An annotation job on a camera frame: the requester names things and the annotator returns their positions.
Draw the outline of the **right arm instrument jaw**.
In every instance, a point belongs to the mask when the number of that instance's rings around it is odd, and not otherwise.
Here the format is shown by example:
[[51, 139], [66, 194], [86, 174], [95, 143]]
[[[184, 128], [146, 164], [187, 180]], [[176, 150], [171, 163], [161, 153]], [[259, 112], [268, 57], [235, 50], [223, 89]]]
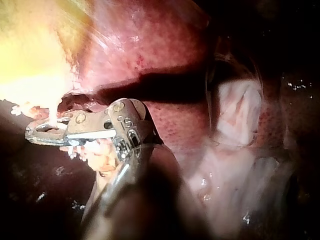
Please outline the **right arm instrument jaw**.
[[31, 122], [25, 132], [62, 136], [114, 136], [115, 128], [106, 111], [67, 112], [55, 121], [48, 118]]
[[69, 139], [63, 135], [54, 135], [47, 132], [25, 132], [24, 137], [32, 144], [44, 145], [44, 146], [55, 146], [55, 147], [76, 147], [83, 146], [87, 141], [83, 138], [80, 139]]

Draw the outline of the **right arm instrument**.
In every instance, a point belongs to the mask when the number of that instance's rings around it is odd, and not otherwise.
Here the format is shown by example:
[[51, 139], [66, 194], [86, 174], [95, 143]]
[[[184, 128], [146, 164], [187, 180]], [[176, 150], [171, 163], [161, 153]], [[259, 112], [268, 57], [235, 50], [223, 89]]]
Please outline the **right arm instrument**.
[[132, 149], [152, 139], [153, 122], [148, 119], [147, 108], [141, 101], [118, 99], [109, 105], [108, 115], [116, 132], [112, 143], [119, 161], [124, 161]]

